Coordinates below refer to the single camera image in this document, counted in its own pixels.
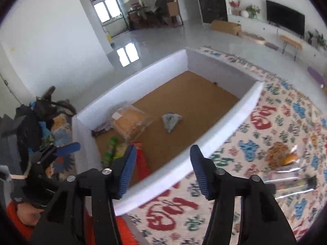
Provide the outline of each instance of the white vase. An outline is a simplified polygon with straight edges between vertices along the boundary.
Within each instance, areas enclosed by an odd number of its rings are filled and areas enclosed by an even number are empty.
[[[249,12],[246,11],[246,10],[242,10],[241,11],[241,16],[244,17],[244,18],[249,18]]]

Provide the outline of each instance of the wooden table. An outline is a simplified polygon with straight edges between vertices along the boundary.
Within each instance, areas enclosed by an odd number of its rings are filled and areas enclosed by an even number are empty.
[[[293,45],[295,47],[295,53],[294,53],[294,61],[295,61],[296,56],[298,54],[298,49],[303,50],[302,45],[299,42],[296,42],[295,40],[292,40],[289,37],[286,37],[284,35],[281,35],[279,38],[284,41],[284,46],[283,46],[283,52],[282,53],[285,52],[287,43],[289,43],[289,44],[291,44],[291,45]]]

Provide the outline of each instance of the tv stand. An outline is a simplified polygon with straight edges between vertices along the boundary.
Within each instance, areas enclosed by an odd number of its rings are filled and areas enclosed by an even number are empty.
[[[311,66],[317,70],[322,76],[325,75],[326,71],[327,76],[327,52],[318,51],[315,47],[311,46],[309,43],[291,31],[268,24],[268,22],[264,22],[259,19],[248,19],[241,16],[229,15],[228,21],[241,24],[242,31],[253,33],[257,36],[265,38],[267,42],[278,46],[281,51],[284,44],[284,41],[280,39],[280,36],[282,35],[301,44],[303,50],[299,51],[296,59],[301,59],[308,66]],[[294,54],[294,48],[292,47],[287,47],[285,51],[292,55]]]

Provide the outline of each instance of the small rug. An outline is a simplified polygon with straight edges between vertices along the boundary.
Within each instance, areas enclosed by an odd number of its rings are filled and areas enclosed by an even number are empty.
[[[313,69],[312,67],[308,67],[308,73],[313,77],[314,80],[316,80],[316,82],[320,85],[325,85],[325,80],[323,79],[323,77],[321,76],[320,73],[318,73],[315,69]]]
[[[317,218],[327,200],[327,125],[309,98],[286,80],[248,61],[210,48],[200,49],[219,59],[237,63],[265,80],[258,105],[238,130],[211,156],[217,167],[231,175],[268,176],[269,159],[281,148],[305,148],[302,175],[317,176],[313,192],[278,201],[294,235],[299,239]],[[213,201],[199,190],[193,173],[160,196],[131,211],[128,216],[141,235],[153,245],[200,245],[209,223]],[[240,230],[240,198],[235,200],[231,244]]]

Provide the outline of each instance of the snack bag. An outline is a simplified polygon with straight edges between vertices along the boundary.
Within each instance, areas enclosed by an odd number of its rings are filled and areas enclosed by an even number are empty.
[[[153,117],[132,105],[120,108],[112,115],[112,118],[114,129],[125,138],[127,143],[135,141],[153,121]]]

